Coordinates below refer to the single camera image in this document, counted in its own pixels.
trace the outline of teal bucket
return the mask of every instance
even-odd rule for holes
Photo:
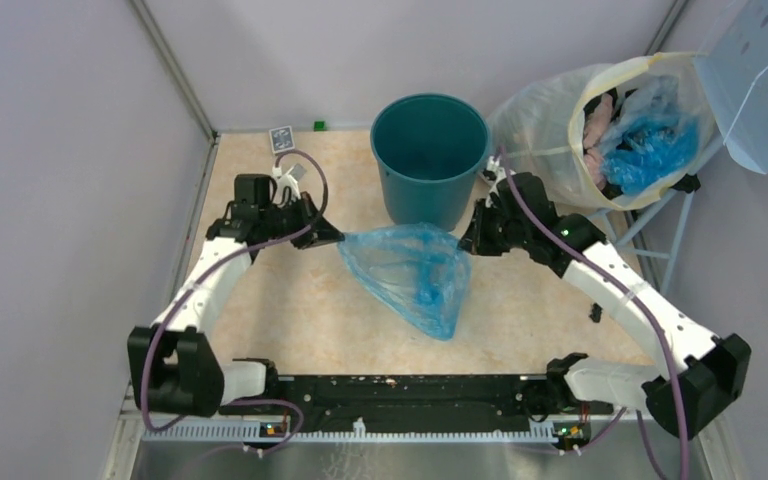
[[[481,115],[454,97],[412,95],[378,114],[370,141],[393,222],[454,230],[489,154]]]

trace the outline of marble-patterned surface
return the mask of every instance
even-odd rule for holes
[[[297,133],[297,147],[325,169],[326,218],[343,231],[390,225],[368,131]],[[295,160],[287,158],[286,168]],[[266,134],[223,135],[202,212],[193,260],[207,226],[233,198],[238,173],[270,171]],[[302,189],[319,204],[315,171]],[[476,181],[473,198],[486,185]],[[453,232],[461,235],[467,208]],[[651,363],[610,318],[588,319],[590,301],[522,252],[473,259],[470,291],[452,340],[433,340],[367,293],[333,245],[308,251],[289,244],[260,253],[237,284],[210,337],[220,361],[259,357],[296,374],[538,373],[570,352]]]

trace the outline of gray wall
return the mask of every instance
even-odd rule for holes
[[[149,0],[219,130],[368,126],[411,93],[489,111],[524,85],[642,54],[671,0]]]
[[[725,3],[697,1],[668,47],[698,45]],[[728,417],[753,477],[768,478],[768,175],[743,170],[723,151],[699,177],[670,298],[698,322],[752,346],[744,395]],[[678,203],[646,230],[647,240],[665,248],[677,214]]]
[[[99,476],[206,153],[125,0],[0,1],[0,480]]]

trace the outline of small sign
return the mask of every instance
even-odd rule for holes
[[[296,148],[293,141],[293,127],[278,127],[269,131],[269,138],[272,141],[272,153],[279,154]]]

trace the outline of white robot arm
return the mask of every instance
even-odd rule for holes
[[[303,174],[304,169],[296,165],[287,173],[275,167],[272,177],[241,174],[235,178],[234,200],[228,203],[223,217],[208,228],[199,260],[174,300],[150,326],[135,327],[128,337],[131,380],[138,405],[149,345],[172,309],[176,311],[171,312],[172,320],[161,334],[152,361],[147,394],[151,411],[211,416],[234,399],[264,393],[266,362],[235,360],[220,366],[208,338],[234,286],[252,266],[258,252],[235,253],[246,245],[284,237],[308,225],[311,229],[307,233],[292,240],[296,248],[343,239],[342,233],[317,216],[310,196],[299,191],[298,180]],[[280,198],[281,204],[273,203],[275,198]],[[232,256],[215,267],[218,260]],[[210,269],[215,270],[205,276]],[[186,301],[177,305],[190,290]],[[173,353],[177,355],[174,363],[168,360]]]
[[[234,361],[221,367],[207,338],[231,291],[251,267],[257,252],[243,254],[225,263],[196,288],[196,279],[218,259],[239,251],[246,244],[297,232],[306,225],[308,234],[293,240],[304,249],[341,241],[342,233],[321,216],[306,193],[299,193],[294,167],[267,175],[240,175],[235,179],[235,199],[223,218],[208,229],[207,240],[192,274],[176,295],[193,293],[180,306],[163,332],[150,372],[148,404],[151,411],[211,416],[233,399],[266,395],[269,378],[277,376],[270,362],[260,359]],[[601,401],[620,407],[648,411],[668,432],[677,435],[675,404],[661,344],[643,312],[632,302],[637,297],[656,316],[664,331],[669,354],[678,365],[691,437],[713,420],[740,394],[749,363],[750,348],[739,336],[720,338],[679,312],[656,290],[628,267],[616,249],[605,242],[602,232],[581,215],[558,216],[546,198],[539,178],[528,174],[512,177],[517,191],[541,223],[586,259],[610,272],[631,293],[624,294],[587,265],[565,253],[525,217],[514,203],[501,169],[485,172],[493,187],[486,199],[475,202],[472,221],[460,248],[473,255],[498,256],[511,248],[522,248],[531,259],[551,268],[561,279],[589,295],[653,359],[652,366],[628,365],[588,358],[581,353],[556,359],[547,366],[551,396],[559,405]],[[280,205],[272,202],[282,198]],[[150,327],[136,327],[128,339],[128,355],[135,397],[148,355],[148,345],[172,305]],[[164,359],[177,353],[176,365]]]
[[[613,245],[587,218],[558,216],[539,178],[512,177],[518,193],[537,218],[584,258],[609,272],[630,290],[624,294],[584,263],[572,258],[543,235],[515,203],[505,172],[491,160],[483,172],[492,182],[486,199],[475,202],[472,222],[460,247],[474,255],[497,256],[511,248],[529,252],[532,260],[551,268],[607,312],[654,361],[629,365],[572,354],[548,365],[556,391],[578,401],[602,401],[649,412],[677,435],[675,404],[664,353],[652,324],[632,302],[641,300],[663,330],[671,360],[677,365],[688,431],[694,436],[740,396],[751,349],[743,339],[718,337],[668,302],[631,269]]]

